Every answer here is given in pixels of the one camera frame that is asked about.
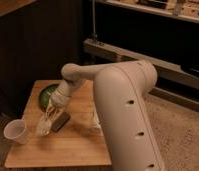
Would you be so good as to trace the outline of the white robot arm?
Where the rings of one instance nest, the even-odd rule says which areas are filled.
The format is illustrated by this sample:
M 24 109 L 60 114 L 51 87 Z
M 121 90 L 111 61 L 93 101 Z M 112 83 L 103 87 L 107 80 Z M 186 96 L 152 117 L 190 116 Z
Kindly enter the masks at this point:
M 100 125 L 114 171 L 161 171 L 163 165 L 143 96 L 157 81 L 154 66 L 145 61 L 62 68 L 63 80 L 51 94 L 45 119 L 68 104 L 85 79 L 93 82 Z

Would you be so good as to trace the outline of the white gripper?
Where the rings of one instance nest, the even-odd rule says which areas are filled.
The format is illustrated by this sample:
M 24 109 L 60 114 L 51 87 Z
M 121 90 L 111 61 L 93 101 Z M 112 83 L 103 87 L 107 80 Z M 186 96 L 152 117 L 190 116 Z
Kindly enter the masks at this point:
M 61 120 L 60 117 L 63 113 L 61 107 L 64 107 L 68 104 L 70 98 L 72 97 L 74 92 L 74 87 L 72 84 L 62 81 L 58 87 L 52 92 L 50 96 L 51 103 L 57 107 L 55 108 L 51 103 L 48 104 L 45 113 L 41 116 L 42 121 L 47 121 L 50 119 L 52 129 L 58 129 Z

